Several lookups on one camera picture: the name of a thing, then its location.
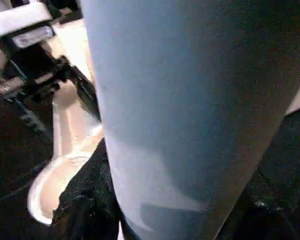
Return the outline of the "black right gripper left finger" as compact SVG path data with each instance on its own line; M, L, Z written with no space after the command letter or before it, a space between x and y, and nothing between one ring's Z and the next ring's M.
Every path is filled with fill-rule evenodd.
M122 213L101 140L59 197L49 227L51 240L116 240Z

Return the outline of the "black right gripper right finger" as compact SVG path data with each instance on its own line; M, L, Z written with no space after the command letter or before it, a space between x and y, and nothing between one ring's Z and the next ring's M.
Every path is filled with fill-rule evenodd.
M300 162L256 168L218 238L300 240Z

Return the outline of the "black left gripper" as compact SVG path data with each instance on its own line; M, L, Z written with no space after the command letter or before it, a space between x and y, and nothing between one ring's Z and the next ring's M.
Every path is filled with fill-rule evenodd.
M52 54L47 44L34 44L26 48L0 45L5 57L1 73L0 95L9 103L16 104L32 99L40 102L60 89L71 72L76 93L89 113L101 121L95 87L91 81L69 60Z

